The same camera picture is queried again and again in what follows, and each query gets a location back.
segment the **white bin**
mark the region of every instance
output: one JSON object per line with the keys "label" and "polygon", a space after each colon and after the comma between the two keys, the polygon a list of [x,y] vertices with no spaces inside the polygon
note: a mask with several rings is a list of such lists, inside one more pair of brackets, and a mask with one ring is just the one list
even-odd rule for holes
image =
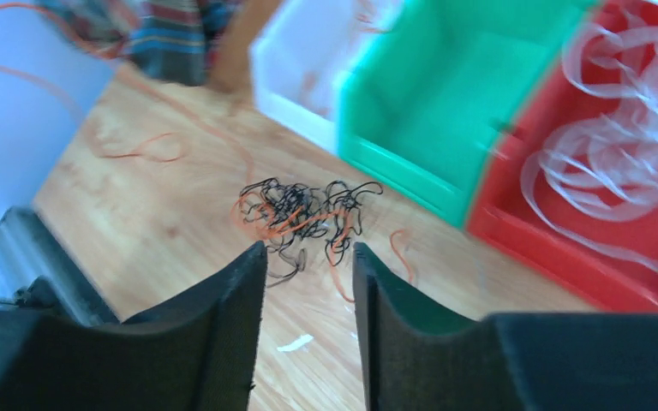
{"label": "white bin", "polygon": [[401,9],[399,0],[284,0],[251,44],[256,108],[337,155],[334,120],[339,91],[376,36]]}

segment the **plaid shirt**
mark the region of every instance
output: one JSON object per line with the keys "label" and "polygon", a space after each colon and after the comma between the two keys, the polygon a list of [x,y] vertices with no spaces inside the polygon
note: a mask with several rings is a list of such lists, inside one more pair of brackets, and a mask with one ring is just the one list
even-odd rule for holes
{"label": "plaid shirt", "polygon": [[242,0],[36,0],[100,48],[127,43],[146,75],[187,86],[206,82],[216,47]]}

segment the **green plastic container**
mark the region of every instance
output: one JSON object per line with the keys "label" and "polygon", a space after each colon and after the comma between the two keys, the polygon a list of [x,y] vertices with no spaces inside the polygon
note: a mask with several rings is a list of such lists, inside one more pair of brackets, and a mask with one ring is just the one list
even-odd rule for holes
{"label": "green plastic container", "polygon": [[339,156],[460,227],[486,158],[591,0],[406,0],[341,93]]}

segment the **tangled black string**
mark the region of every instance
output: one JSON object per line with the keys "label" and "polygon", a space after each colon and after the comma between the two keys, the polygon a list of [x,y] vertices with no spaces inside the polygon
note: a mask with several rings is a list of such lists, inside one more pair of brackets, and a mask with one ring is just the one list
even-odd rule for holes
{"label": "tangled black string", "polygon": [[273,287],[291,280],[297,273],[306,269],[307,252],[301,248],[297,255],[289,255],[288,250],[295,242],[308,238],[324,238],[324,254],[330,264],[338,265],[344,259],[344,254],[350,250],[351,235],[342,238],[344,227],[348,233],[362,234],[362,202],[363,194],[382,194],[384,190],[378,182],[365,182],[356,188],[350,188],[345,182],[336,180],[325,188],[312,188],[306,184],[296,183],[284,185],[278,178],[267,178],[246,186],[241,190],[241,198],[250,192],[256,192],[260,201],[246,200],[241,213],[244,223],[265,221],[268,229],[281,229],[282,232],[298,227],[311,218],[327,214],[330,217],[317,218],[306,223],[301,228],[286,235],[269,240],[266,249],[291,265],[291,272],[285,275],[269,273],[278,281],[269,284]]}

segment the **wooden table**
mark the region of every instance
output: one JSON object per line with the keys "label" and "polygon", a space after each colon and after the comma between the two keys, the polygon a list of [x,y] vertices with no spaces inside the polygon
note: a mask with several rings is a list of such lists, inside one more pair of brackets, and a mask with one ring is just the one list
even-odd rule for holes
{"label": "wooden table", "polygon": [[[276,176],[323,187],[335,179],[370,180],[252,109],[228,116],[228,97],[205,88],[149,84],[234,135],[254,157],[256,181]],[[34,206],[118,317],[210,276],[252,243],[229,219],[245,186],[246,165],[223,140],[122,80],[112,82],[85,124]],[[96,137],[114,140],[111,150],[128,151],[155,134],[173,132],[186,139],[189,153],[166,164],[98,158],[87,144],[95,124]],[[167,156],[175,145],[167,139],[150,151]],[[492,311],[592,309],[392,190],[369,201],[363,215],[362,241],[401,276],[406,273],[389,235],[411,229],[405,258],[417,287],[458,313],[478,319]],[[308,244],[308,250],[307,270],[266,292],[250,409],[364,407],[353,307],[332,285],[322,244]],[[271,268],[286,271],[275,257]],[[350,260],[339,267],[349,291]],[[304,334],[314,340],[296,351],[277,350]]]}

